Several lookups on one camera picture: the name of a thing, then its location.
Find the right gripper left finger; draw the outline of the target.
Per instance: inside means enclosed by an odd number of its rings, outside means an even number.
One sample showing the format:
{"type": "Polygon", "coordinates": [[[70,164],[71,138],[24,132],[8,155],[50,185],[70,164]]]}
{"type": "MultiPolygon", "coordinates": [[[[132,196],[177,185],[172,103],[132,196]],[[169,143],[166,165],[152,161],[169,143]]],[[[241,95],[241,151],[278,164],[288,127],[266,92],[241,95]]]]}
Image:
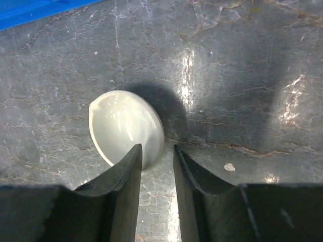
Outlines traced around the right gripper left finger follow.
{"type": "Polygon", "coordinates": [[[142,147],[70,190],[62,185],[1,186],[1,241],[134,241],[142,147]]]}

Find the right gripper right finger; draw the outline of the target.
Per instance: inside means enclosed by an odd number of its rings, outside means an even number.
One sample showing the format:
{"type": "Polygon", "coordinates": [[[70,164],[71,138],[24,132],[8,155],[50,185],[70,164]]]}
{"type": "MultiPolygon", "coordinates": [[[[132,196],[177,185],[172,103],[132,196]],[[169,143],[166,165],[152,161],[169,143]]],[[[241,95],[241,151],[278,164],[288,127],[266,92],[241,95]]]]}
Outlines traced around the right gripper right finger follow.
{"type": "Polygon", "coordinates": [[[322,184],[233,185],[174,146],[182,241],[322,241],[322,184]]]}

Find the blue plastic divided bin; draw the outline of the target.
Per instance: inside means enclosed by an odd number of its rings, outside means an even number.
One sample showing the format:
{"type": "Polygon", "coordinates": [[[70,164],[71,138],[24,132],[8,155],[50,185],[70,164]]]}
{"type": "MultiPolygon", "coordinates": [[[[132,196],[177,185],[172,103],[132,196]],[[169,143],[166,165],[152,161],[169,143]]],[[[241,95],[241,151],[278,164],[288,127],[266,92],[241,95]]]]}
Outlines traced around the blue plastic divided bin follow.
{"type": "Polygon", "coordinates": [[[100,0],[1,0],[1,30],[97,2],[100,0]]]}

